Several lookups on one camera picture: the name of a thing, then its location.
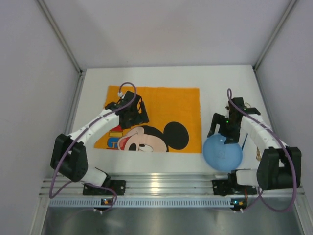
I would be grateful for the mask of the blue plastic plate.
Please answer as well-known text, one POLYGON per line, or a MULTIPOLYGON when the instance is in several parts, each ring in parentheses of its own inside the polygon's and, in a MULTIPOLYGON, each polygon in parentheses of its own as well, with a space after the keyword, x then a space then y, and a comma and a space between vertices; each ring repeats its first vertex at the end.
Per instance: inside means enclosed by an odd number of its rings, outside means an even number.
POLYGON ((202 153, 206 163, 213 169, 229 173, 240 166, 243 151, 238 143, 225 144, 226 137, 214 134, 206 139, 202 153))

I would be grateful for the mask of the orange cartoon mouse placemat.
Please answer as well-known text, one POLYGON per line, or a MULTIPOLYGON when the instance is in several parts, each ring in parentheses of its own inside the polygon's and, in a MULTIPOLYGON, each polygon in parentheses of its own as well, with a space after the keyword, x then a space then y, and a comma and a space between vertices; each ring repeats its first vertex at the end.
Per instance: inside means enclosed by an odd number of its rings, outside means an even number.
POLYGON ((201 153, 198 88, 138 87, 149 118, 130 129, 115 127, 95 142, 96 149, 201 153))

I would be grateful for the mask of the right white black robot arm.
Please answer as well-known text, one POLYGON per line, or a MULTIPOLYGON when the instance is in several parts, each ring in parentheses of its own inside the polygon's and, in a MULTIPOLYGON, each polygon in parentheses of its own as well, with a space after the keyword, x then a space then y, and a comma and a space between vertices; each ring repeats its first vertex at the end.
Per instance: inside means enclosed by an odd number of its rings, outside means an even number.
POLYGON ((227 117, 218 113, 213 115, 202 153, 213 169, 228 173, 235 187, 276 190, 300 186, 300 149, 280 140, 265 124, 260 112, 248 108, 241 97, 229 99, 227 117), (241 134, 252 139, 261 155, 256 168, 239 168, 244 159, 239 143, 241 134))

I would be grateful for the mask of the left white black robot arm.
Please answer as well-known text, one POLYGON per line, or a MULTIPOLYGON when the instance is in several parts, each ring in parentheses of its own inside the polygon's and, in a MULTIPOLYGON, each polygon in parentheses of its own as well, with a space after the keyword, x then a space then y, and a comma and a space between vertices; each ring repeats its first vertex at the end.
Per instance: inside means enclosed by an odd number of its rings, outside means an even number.
POLYGON ((79 130, 60 134, 54 144, 50 166, 73 182, 103 186, 107 173, 97 169, 87 154, 103 135, 120 127, 129 129, 149 121, 142 97, 127 91, 117 102, 109 103, 99 115, 79 130))

